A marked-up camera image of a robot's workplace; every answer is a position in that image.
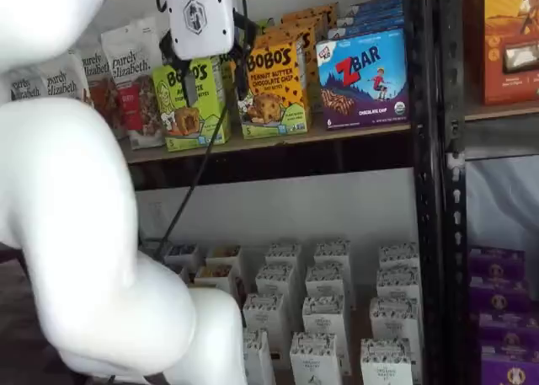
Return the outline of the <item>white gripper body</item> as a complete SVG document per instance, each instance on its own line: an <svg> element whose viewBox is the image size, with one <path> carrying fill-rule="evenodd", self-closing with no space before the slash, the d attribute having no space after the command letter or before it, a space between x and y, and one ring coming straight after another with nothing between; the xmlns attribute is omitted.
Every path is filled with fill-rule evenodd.
<svg viewBox="0 0 539 385"><path fill-rule="evenodd" d="M167 0L172 47L181 60L227 54L234 43L234 0Z"/></svg>

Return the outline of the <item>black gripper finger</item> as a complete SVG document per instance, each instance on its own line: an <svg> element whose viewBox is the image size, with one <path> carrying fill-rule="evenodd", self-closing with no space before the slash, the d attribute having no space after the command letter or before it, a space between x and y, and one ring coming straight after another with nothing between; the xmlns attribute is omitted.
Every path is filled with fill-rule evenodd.
<svg viewBox="0 0 539 385"><path fill-rule="evenodd" d="M248 96L248 60L251 57L251 52L249 45L246 47L239 43L233 45L233 61L235 64L233 75L238 100L244 100Z"/></svg>
<svg viewBox="0 0 539 385"><path fill-rule="evenodd" d="M180 82L184 92L184 99L187 106L193 106L198 100L195 84L195 75L190 71L191 60L180 61Z"/></svg>

